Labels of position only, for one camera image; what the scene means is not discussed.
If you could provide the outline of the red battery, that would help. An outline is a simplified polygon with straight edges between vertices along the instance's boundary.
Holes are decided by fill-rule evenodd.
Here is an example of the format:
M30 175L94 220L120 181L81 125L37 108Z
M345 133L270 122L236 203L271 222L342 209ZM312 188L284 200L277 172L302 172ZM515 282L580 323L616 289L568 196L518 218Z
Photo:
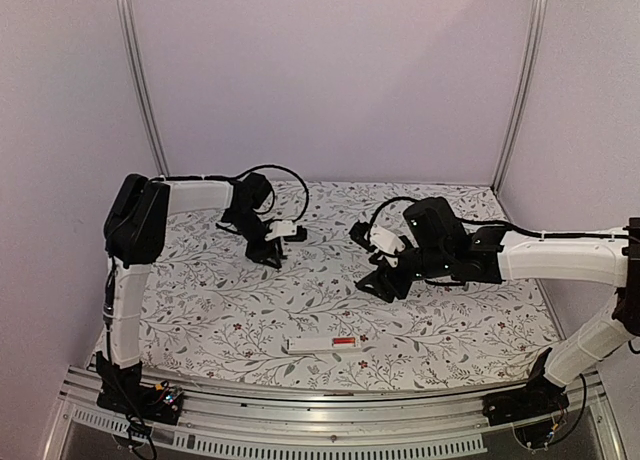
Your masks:
M333 345L355 345L356 339L353 337L338 337L332 339Z

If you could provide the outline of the white remote control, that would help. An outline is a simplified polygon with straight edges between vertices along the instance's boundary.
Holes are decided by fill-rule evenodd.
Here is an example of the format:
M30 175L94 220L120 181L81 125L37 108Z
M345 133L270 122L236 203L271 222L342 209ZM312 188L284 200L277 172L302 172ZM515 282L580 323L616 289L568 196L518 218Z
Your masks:
M333 345L332 339L338 337L288 338L284 341L284 349L290 355L333 354L360 352L361 341L355 336L355 345Z

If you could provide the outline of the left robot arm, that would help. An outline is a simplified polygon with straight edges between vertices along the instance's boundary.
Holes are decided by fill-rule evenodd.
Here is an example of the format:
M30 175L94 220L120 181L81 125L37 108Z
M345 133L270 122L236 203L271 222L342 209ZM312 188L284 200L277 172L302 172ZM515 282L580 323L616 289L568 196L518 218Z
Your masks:
M255 172L243 179L221 176L160 177L128 175L104 224L109 273L103 319L107 339L102 354L127 369L139 364L139 326L151 265L165 246L167 219L174 214L220 210L222 221L247 242L253 262L279 268L280 240L297 233L293 220L260 219L257 210L272 191Z

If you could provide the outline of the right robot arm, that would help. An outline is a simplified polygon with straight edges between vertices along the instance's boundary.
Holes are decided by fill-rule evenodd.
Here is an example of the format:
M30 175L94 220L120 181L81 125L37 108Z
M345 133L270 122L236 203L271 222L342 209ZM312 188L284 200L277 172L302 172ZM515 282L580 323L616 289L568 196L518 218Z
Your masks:
M601 231L530 231L502 220L460 218L443 197L409 203L403 212L408 236L373 220L357 221L349 231L376 267L357 288L387 303L406 298L417 281L452 287L543 279L614 288L598 314L538 356L528 386L517 395L524 415L539 415L554 402L556 390L638 337L638 218Z

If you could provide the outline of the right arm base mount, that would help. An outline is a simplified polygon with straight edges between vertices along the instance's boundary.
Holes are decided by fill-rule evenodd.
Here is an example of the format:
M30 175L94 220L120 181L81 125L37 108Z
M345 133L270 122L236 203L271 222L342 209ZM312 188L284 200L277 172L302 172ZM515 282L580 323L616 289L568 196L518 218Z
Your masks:
M520 388L487 394L482 398L482 414L491 426L549 416L558 412L563 418L569 407L565 387L558 387L544 377L547 348L535 361L527 382ZM515 429L516 440L528 449L547 447L559 429L559 420L530 424Z

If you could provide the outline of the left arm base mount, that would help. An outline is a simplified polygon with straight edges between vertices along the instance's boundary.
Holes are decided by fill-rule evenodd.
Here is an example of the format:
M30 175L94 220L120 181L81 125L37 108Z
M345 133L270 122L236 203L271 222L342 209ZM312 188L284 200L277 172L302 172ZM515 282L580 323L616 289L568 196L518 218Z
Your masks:
M102 387L97 406L167 425L177 425L182 413L184 391L164 380L154 386L141 383L142 364L120 368L101 352L96 354L96 371Z

